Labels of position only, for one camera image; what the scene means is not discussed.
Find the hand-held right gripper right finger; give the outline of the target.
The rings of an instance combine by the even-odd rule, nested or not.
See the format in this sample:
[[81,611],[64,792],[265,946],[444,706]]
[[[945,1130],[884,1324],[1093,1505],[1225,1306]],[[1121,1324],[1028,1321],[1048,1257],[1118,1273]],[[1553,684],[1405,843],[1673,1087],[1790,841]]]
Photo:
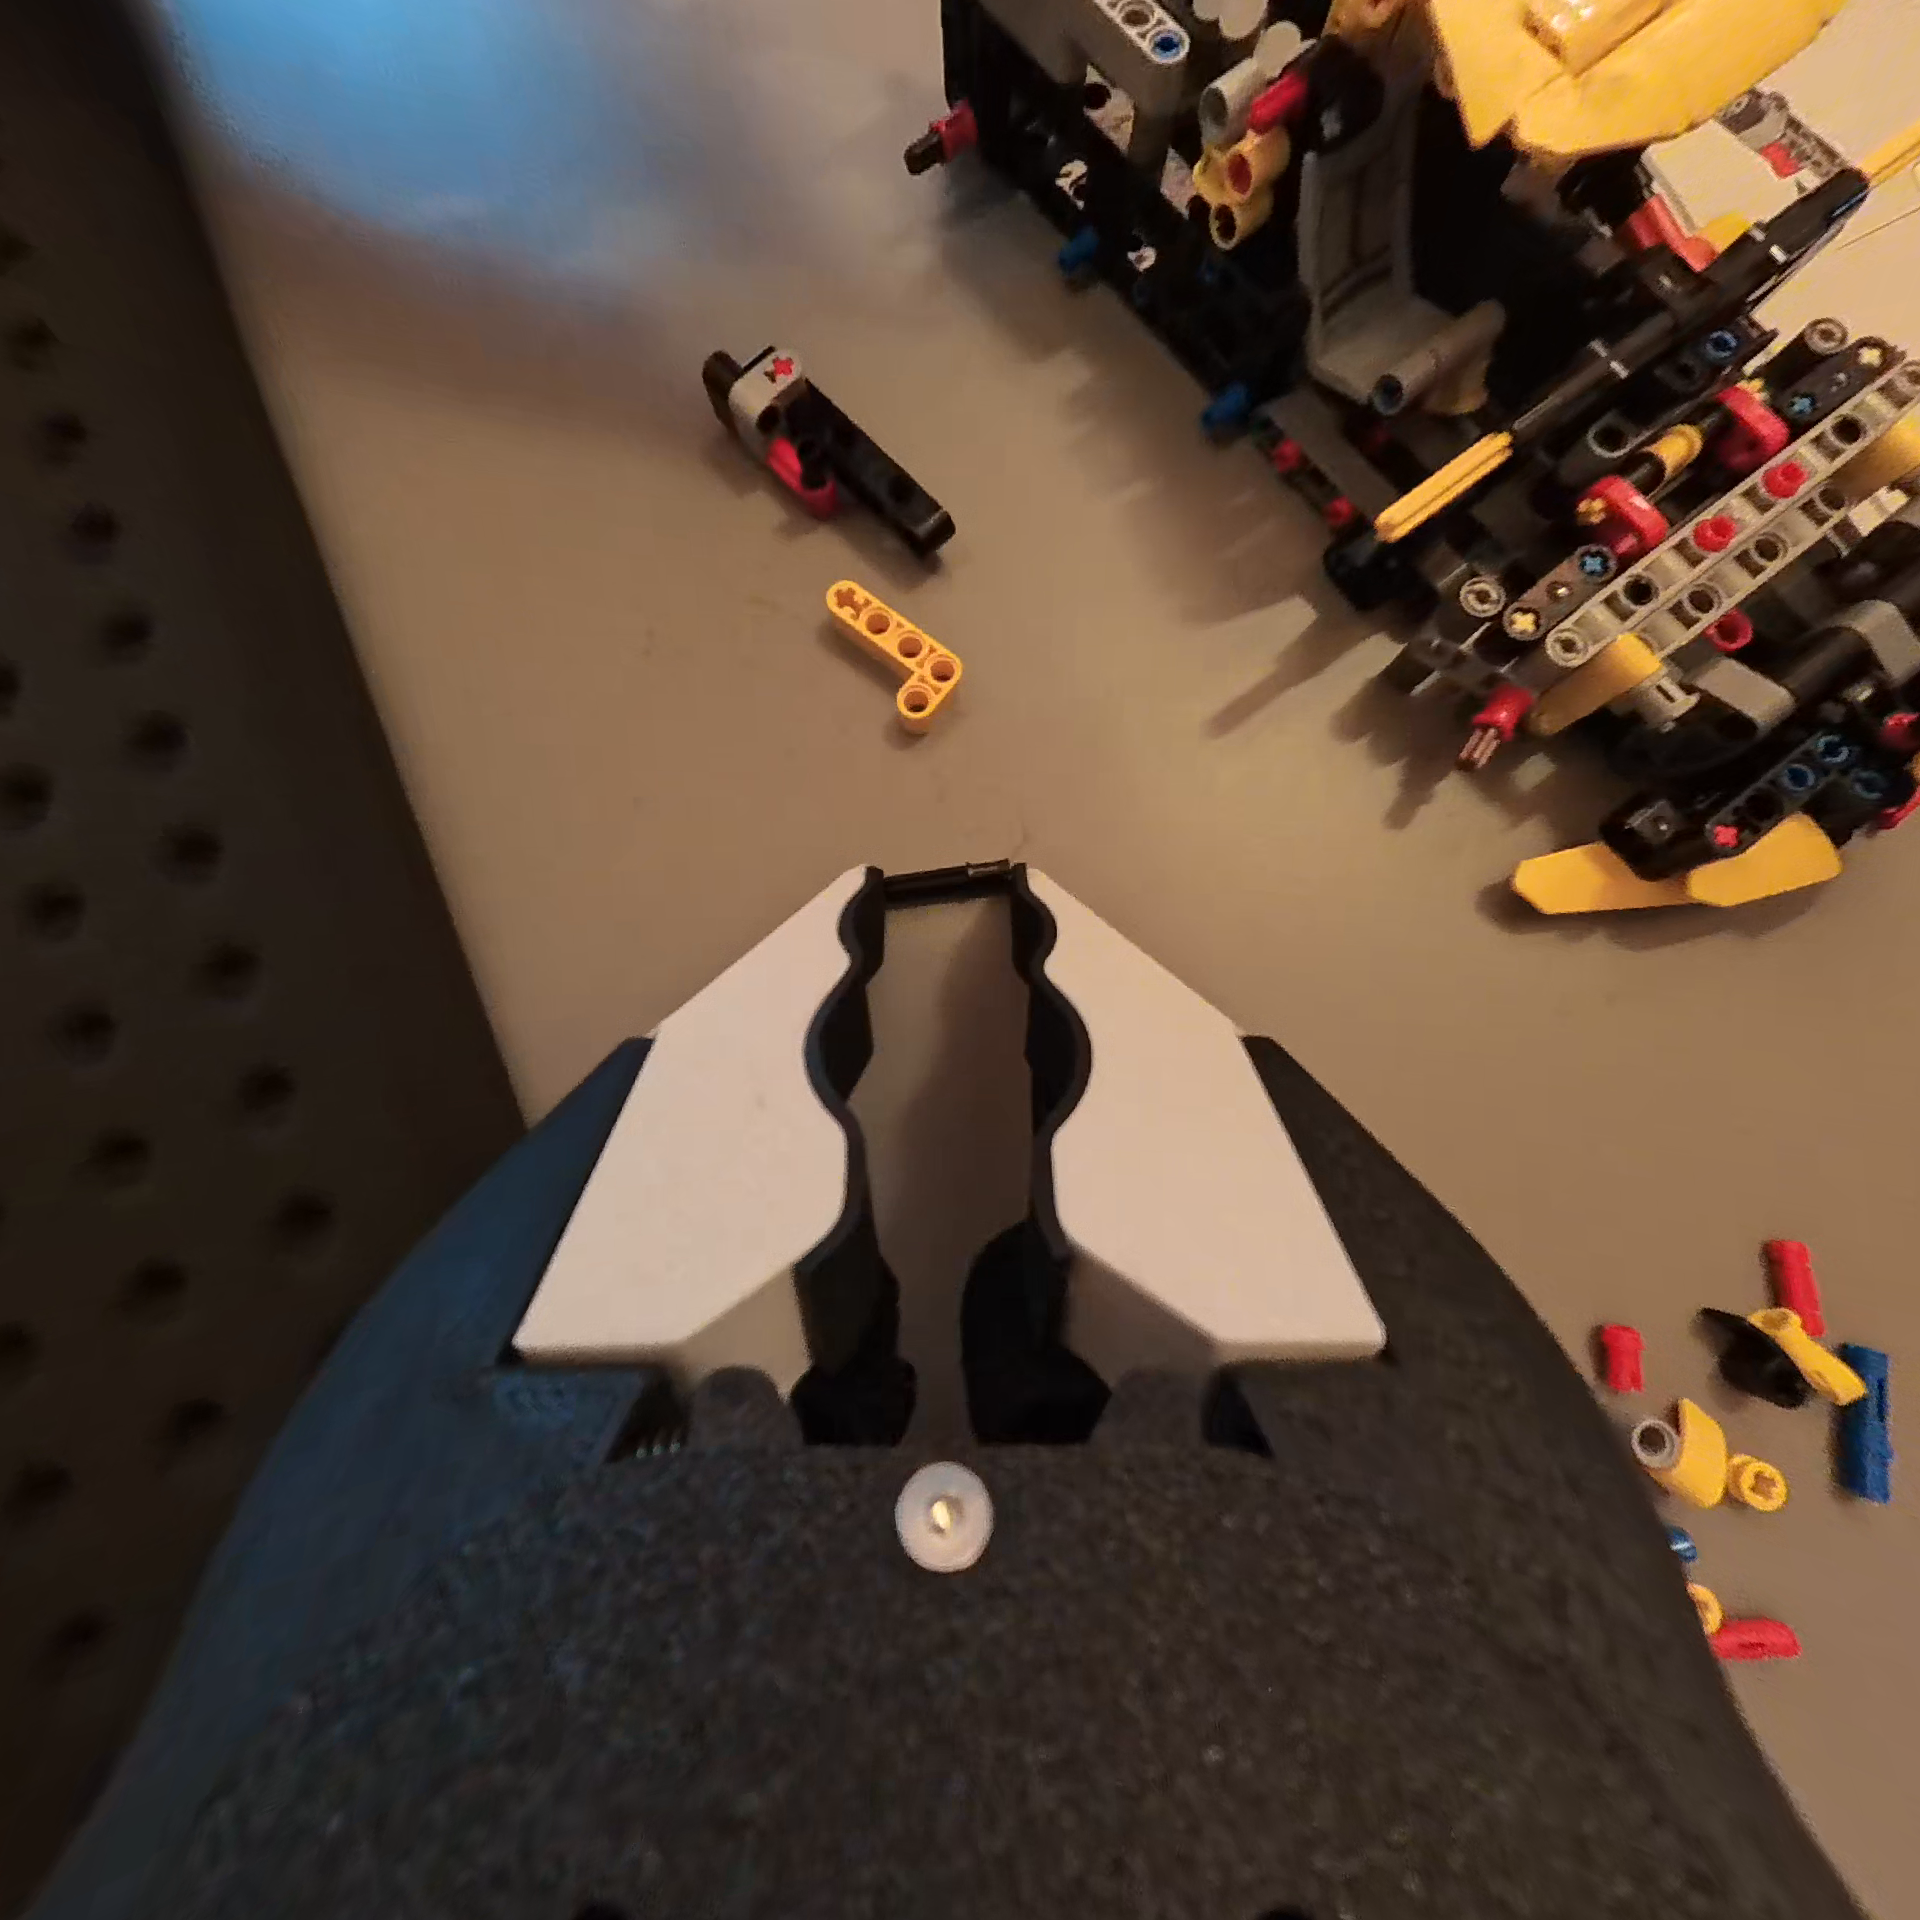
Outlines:
[[1236,1023],[1032,867],[1017,972],[1068,1354],[1107,1385],[1377,1357],[1382,1317]]

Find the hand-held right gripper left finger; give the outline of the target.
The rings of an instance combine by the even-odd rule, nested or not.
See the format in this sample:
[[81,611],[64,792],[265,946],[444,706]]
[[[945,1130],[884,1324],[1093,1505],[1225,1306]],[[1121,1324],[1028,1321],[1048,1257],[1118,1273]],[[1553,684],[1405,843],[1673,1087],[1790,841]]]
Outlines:
[[528,1364],[897,1387],[897,1283],[852,1093],[884,888],[852,867],[649,1036],[512,1335]]

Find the yellow angled brick beam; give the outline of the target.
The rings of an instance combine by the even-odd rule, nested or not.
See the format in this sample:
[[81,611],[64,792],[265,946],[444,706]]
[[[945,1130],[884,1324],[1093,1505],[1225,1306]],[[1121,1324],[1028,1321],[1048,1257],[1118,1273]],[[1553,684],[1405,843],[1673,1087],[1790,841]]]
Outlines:
[[861,583],[832,583],[822,603],[833,628],[894,676],[901,730],[927,733],[964,682],[960,656]]

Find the black brick beam assembly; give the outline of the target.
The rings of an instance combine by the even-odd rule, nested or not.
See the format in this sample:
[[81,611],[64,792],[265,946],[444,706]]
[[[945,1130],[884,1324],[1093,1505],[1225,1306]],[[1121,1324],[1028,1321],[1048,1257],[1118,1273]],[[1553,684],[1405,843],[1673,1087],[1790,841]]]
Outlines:
[[916,561],[952,539],[945,505],[902,468],[777,345],[709,353],[701,383],[718,424],[815,519],[846,503],[873,514]]

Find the partly built toy brick car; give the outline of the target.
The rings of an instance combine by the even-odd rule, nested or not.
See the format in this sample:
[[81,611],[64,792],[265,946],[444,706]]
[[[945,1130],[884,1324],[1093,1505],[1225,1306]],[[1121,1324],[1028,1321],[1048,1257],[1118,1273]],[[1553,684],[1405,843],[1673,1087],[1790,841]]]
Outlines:
[[[980,160],[1404,618],[1455,765],[1593,732],[1623,800],[1512,893],[1740,908],[1915,817],[1915,353],[1768,301],[1915,164],[1763,88],[1843,5],[942,5],[912,176]],[[1793,184],[1695,225],[1652,154]]]

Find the grey desk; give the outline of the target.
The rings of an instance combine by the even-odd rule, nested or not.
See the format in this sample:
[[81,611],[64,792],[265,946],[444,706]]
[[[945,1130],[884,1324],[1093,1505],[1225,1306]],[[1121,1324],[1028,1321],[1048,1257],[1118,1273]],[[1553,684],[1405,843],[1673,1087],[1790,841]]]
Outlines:
[[[1915,1916],[1915,823],[1740,913],[1505,890],[1612,794],[1455,772],[1321,536],[1031,205],[910,179],[934,5],[158,5],[281,445],[518,1101],[539,1116],[847,867],[1020,858],[1411,1168],[1575,1354],[1803,1240],[1892,1357],[1897,1495],[1697,1531],[1805,1658],[1732,1668],[1873,1916]],[[948,509],[916,561],[718,424],[777,345]],[[855,581],[964,664],[923,736]]]

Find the scattered coloured brick pins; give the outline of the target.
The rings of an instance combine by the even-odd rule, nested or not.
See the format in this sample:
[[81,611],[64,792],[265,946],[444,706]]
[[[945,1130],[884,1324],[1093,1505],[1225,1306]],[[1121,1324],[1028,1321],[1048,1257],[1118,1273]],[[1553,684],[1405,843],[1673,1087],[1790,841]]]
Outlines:
[[1695,1521],[1734,1516],[1777,1521],[1792,1503],[1780,1440],[1784,1421],[1821,1424],[1821,1469],[1840,1505],[1888,1512],[1895,1497],[1891,1356],[1836,1337],[1813,1249],[1797,1236],[1764,1236],[1757,1293],[1740,1306],[1692,1311],[1700,1380],[1652,1395],[1648,1337],[1624,1321],[1601,1321],[1588,1339],[1593,1380],[1623,1412],[1631,1465],[1671,1516],[1665,1543],[1686,1603],[1724,1668],[1799,1664],[1805,1642],[1793,1624],[1734,1608],[1702,1564]]

